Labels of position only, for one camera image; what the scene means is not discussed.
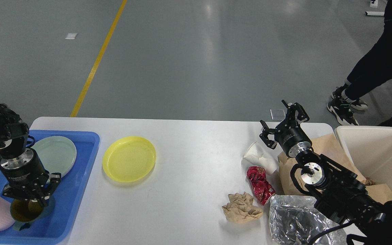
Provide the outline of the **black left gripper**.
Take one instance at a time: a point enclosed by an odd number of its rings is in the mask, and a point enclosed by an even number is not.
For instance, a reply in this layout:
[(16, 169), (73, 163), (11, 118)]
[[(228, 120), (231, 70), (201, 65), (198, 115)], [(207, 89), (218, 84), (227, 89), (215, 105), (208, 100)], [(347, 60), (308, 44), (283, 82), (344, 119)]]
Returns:
[(18, 156), (3, 148), (0, 155), (0, 171), (8, 181), (2, 190), (3, 196), (48, 206), (48, 199), (61, 183), (61, 173), (49, 173), (31, 148), (25, 148)]

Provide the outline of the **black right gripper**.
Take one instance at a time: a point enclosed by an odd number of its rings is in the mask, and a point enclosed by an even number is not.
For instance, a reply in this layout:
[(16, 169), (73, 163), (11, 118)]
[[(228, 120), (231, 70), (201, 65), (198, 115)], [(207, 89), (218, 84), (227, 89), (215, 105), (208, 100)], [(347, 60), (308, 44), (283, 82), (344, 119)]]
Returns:
[[(282, 100), (282, 104), (287, 108), (285, 119), (275, 129), (269, 128), (266, 121), (260, 120), (262, 132), (259, 137), (268, 148), (275, 149), (278, 143), (287, 157), (295, 158), (300, 152), (312, 147), (312, 141), (300, 127), (310, 117), (297, 102), (287, 103)], [(269, 135), (274, 135), (274, 140), (269, 139)]]

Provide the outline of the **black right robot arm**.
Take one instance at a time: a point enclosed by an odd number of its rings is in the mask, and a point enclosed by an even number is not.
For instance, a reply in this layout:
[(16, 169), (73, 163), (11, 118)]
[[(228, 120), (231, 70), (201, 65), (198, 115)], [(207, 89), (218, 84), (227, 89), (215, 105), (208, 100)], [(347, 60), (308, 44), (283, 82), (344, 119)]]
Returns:
[(354, 224), (363, 236), (348, 234), (346, 242), (364, 245), (392, 245), (392, 201), (384, 204), (373, 200), (357, 174), (312, 149), (312, 141), (300, 127), (309, 116), (299, 103), (287, 103), (285, 119), (275, 128), (269, 128), (261, 120), (259, 137), (264, 144), (275, 149), (279, 144), (296, 164), (290, 171), (293, 185), (302, 193), (316, 198), (314, 207), (338, 226), (327, 229), (311, 238), (314, 244), (319, 238), (333, 231)]

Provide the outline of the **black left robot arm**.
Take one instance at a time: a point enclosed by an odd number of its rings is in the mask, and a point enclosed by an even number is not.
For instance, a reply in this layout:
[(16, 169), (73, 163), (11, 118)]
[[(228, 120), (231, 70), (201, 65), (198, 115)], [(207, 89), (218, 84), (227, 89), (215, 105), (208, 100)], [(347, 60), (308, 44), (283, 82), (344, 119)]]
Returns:
[(28, 147), (35, 142), (29, 138), (28, 125), (0, 103), (0, 172), (8, 181), (3, 195), (46, 207), (61, 182), (61, 173), (45, 169), (36, 150)]

